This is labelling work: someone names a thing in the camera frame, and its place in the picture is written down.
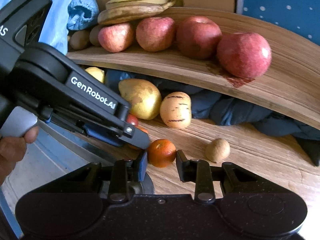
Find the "wooden shelf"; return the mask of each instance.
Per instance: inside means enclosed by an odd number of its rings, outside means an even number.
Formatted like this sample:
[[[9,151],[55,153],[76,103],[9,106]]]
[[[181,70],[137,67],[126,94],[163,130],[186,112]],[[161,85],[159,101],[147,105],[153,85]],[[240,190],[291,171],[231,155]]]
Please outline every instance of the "wooden shelf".
[[[252,125],[217,126],[209,120],[193,119],[182,130],[167,127],[158,117],[154,120],[139,120],[149,132],[151,141],[161,138],[171,140],[177,149],[183,150],[188,159],[204,159],[204,151],[211,140],[226,139],[230,143],[230,155],[225,161],[233,162],[249,171],[269,179],[299,194],[308,205],[308,216],[301,230],[306,240],[318,239],[316,223],[320,212],[320,169],[315,167],[292,136],[270,137],[258,132]],[[136,150],[113,147],[99,140],[79,137],[112,153],[117,159],[132,158]],[[160,169],[148,165],[156,194],[193,194],[195,184],[179,180],[175,163]],[[222,197],[219,183],[214,182],[216,195]]]
[[[214,90],[320,129],[319,46],[276,25],[234,13],[198,8],[169,8],[163,13],[177,23],[190,15],[207,16],[223,33],[245,31],[264,36],[273,53],[266,74],[253,80],[234,78],[215,60],[192,60],[176,49],[149,53],[132,46],[112,54],[90,47],[67,56],[78,64],[143,73]]]

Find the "silver screw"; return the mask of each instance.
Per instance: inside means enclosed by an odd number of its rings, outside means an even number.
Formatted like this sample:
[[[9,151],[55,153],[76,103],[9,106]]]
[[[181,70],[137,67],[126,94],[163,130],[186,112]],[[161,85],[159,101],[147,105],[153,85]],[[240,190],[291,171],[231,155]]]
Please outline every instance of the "silver screw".
[[[125,200],[125,195],[121,193],[113,193],[110,195],[110,199],[114,202],[121,202]]]
[[[159,204],[164,204],[165,203],[165,200],[162,199],[162,198],[159,198],[157,201],[158,201]]]
[[[213,195],[211,193],[200,193],[198,194],[198,199],[201,201],[210,201],[213,199]]]

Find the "human hand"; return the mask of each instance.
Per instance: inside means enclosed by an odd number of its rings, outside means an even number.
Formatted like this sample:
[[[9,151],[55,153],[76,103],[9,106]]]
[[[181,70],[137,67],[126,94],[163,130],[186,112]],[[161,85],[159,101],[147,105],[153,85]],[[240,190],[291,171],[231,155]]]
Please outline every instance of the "human hand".
[[[4,137],[0,140],[0,186],[21,161],[27,150],[27,143],[33,143],[38,136],[38,127],[31,128],[24,137]]]

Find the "blue polka dot fabric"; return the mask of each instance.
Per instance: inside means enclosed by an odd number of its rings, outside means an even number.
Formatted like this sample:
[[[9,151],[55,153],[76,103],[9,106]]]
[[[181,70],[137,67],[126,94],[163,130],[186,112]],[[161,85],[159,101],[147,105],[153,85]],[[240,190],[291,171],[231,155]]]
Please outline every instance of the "blue polka dot fabric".
[[[242,14],[273,23],[320,45],[320,0],[243,0]]]

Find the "bunch of bananas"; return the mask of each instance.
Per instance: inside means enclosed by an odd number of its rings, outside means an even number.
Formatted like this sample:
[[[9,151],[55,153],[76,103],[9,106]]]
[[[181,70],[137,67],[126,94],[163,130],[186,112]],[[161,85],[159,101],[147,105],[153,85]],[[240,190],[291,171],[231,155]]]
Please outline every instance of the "bunch of bananas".
[[[98,16],[98,23],[111,25],[152,17],[173,6],[177,0],[111,0]]]

